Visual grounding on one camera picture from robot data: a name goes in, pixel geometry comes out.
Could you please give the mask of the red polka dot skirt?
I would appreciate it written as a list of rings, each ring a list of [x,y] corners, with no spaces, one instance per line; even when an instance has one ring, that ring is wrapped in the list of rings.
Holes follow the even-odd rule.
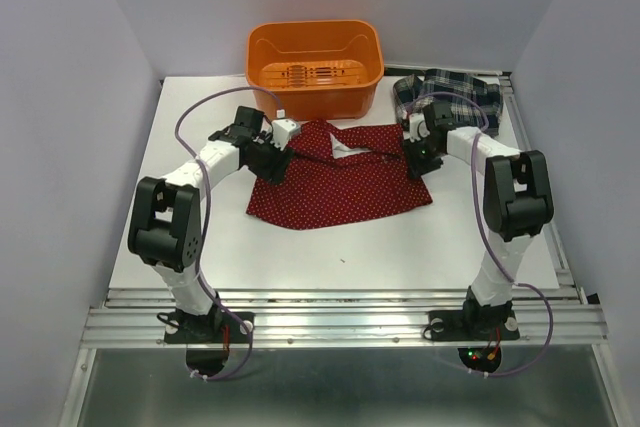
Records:
[[[398,124],[338,128],[305,123],[290,146],[284,181],[257,179],[246,213],[291,230],[376,220],[427,206],[421,179],[409,177]]]

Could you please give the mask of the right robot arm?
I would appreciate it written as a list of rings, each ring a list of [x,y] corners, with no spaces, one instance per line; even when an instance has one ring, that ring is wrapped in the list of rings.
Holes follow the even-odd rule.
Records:
[[[512,302],[517,273],[533,239],[554,215],[544,154],[508,147],[487,130],[486,125],[457,122],[442,101],[432,101],[408,117],[403,149],[410,177],[439,169],[446,155],[467,163],[485,247],[462,307],[429,312],[424,332],[435,342],[518,339]]]

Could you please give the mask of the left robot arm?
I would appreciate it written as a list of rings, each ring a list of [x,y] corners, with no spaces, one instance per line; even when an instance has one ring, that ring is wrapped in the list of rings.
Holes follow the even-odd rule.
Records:
[[[284,180],[293,158],[289,143],[301,127],[279,118],[264,129],[265,119],[257,109],[238,107],[233,123],[214,132],[192,160],[136,186],[127,246],[174,298],[174,311],[158,316],[170,344],[209,343],[222,336],[228,319],[198,265],[207,225],[201,216],[211,209],[212,189],[242,168],[271,184]]]

